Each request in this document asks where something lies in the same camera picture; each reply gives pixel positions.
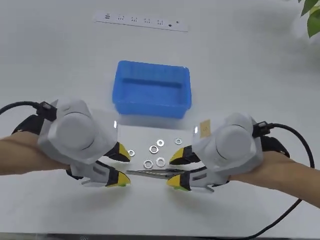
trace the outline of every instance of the white table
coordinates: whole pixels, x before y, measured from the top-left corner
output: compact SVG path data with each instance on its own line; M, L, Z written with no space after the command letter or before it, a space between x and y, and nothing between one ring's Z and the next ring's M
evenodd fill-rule
M179 18L189 32L94 23L97 10ZM319 166L320 52L291 36L297 14L295 1L279 0L6 0L0 7L0 103L75 96L115 113L118 61L186 66L193 105L185 118L179 126L168 121L172 129L132 126L168 127L149 119L121 126L119 141L136 156L113 166L141 169L158 138L165 140L158 155L168 159L178 149L175 137L190 143L186 129L193 123L235 111L296 128ZM0 135L31 113L20 108L2 115ZM281 130L273 136L308 164L294 136ZM2 176L0 232L247 236L295 200L237 182L206 194L176 191L159 179L131 180L130 187L106 189L84 188L62 170ZM319 220L320 210L304 202L263 236L319 238Z

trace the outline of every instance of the label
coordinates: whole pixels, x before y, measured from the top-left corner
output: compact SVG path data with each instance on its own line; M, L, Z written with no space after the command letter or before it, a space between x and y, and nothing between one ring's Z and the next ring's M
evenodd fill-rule
M211 136L210 119L200 122L200 138Z

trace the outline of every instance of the flat washer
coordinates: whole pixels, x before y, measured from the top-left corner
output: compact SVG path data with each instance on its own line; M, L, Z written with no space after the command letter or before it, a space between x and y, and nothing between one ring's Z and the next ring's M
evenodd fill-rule
M156 141L156 144L158 145L158 147L163 147L165 145L165 141L163 141L162 139L158 139Z
M181 145L182 144L182 139L177 137L175 140L174 140L174 143L177 144L177 145Z
M129 149L128 150L128 154L129 154L130 157L133 157L134 155L136 155L136 152L133 149Z
M154 167L154 163L151 160L145 160L143 162L143 167L145 169L152 169Z
M159 168L163 168L166 165L166 160L163 157L158 157L155 160L155 164L159 167Z
M149 147L149 151L152 154L156 154L157 152L159 152L159 148L156 145L152 145L152 146Z

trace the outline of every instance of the blue plastic box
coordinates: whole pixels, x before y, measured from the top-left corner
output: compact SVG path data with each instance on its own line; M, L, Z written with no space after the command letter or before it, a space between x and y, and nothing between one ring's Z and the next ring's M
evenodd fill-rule
M120 114L182 119L191 107L189 70L183 66L120 61L112 101Z

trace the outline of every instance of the power strip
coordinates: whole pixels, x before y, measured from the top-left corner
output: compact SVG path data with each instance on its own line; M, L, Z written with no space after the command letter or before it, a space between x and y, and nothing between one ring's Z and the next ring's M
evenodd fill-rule
M179 20L168 21L160 18L122 15L117 13L97 12L94 20L98 23L120 24L152 29L164 29L178 32L188 32L188 26Z

